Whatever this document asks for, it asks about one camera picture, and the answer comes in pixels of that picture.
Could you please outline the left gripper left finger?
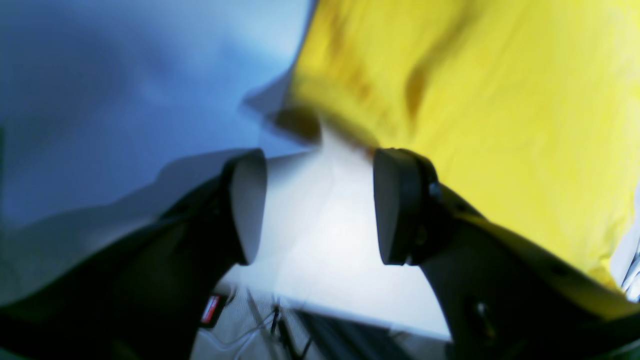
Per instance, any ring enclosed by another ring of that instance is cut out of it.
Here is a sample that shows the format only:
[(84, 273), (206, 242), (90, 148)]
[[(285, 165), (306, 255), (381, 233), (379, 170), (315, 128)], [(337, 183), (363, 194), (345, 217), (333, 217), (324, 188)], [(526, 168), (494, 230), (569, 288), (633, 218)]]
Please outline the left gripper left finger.
[(268, 170), (256, 148), (153, 223), (1, 308), (1, 348), (31, 360), (187, 360), (218, 282), (258, 255)]

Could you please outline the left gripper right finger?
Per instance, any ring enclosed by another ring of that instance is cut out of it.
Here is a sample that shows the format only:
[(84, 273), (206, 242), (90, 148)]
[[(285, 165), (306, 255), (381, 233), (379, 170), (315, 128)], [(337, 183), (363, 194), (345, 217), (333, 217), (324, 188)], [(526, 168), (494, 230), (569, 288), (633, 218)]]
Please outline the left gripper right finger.
[(456, 360), (637, 360), (639, 305), (485, 218), (426, 157), (373, 159), (381, 260), (418, 267)]

